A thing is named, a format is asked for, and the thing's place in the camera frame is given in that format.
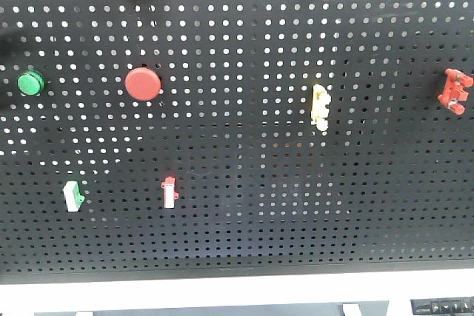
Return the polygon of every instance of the green button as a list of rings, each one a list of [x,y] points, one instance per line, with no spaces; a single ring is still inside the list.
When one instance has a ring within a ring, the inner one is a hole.
[[[19,76],[18,88],[26,95],[39,94],[44,89],[44,79],[38,72],[28,70]]]

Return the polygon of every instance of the white and red clip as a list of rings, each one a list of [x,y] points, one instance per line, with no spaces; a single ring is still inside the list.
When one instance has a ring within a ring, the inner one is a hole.
[[[161,183],[161,188],[164,189],[164,208],[165,209],[174,209],[175,200],[179,198],[179,193],[175,191],[176,179],[173,177],[168,177]]]

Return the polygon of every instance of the red button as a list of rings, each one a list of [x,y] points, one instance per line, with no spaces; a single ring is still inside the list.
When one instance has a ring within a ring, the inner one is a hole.
[[[148,68],[135,68],[125,78],[125,88],[132,98],[148,101],[156,98],[161,90],[161,80]]]

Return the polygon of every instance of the perforated metal panel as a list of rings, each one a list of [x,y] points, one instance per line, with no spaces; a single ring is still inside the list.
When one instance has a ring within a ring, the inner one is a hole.
[[[359,304],[361,311],[366,316],[385,316],[388,301],[373,301]],[[183,309],[145,309],[123,311],[94,311],[97,316],[239,316],[245,313],[249,316],[275,315],[275,316],[301,316],[301,315],[327,315],[341,316],[341,303],[308,303],[290,305],[264,305],[264,306],[228,306],[228,307],[192,307]],[[73,312],[40,312],[36,316],[75,316]]]
[[[472,261],[473,101],[437,101],[472,73],[471,3],[1,0],[0,274]],[[142,65],[149,102],[124,88]]]

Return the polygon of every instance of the plastic connector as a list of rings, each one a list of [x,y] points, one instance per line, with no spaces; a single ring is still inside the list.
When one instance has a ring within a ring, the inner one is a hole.
[[[164,189],[164,208],[174,209],[175,200],[179,198],[179,193],[175,191],[176,179],[168,177],[161,183],[161,188]]]
[[[459,70],[446,70],[446,84],[443,93],[438,97],[441,105],[454,112],[456,115],[462,115],[466,108],[459,101],[466,101],[469,93],[464,88],[474,85],[474,79],[465,75]]]
[[[326,89],[319,84],[313,86],[313,108],[311,109],[311,124],[316,125],[316,128],[321,131],[327,131],[329,124],[327,117],[329,116],[329,109],[326,108],[331,102],[331,95]]]
[[[66,199],[66,207],[68,212],[78,212],[85,197],[79,192],[79,185],[77,181],[68,181],[64,186],[62,192]]]

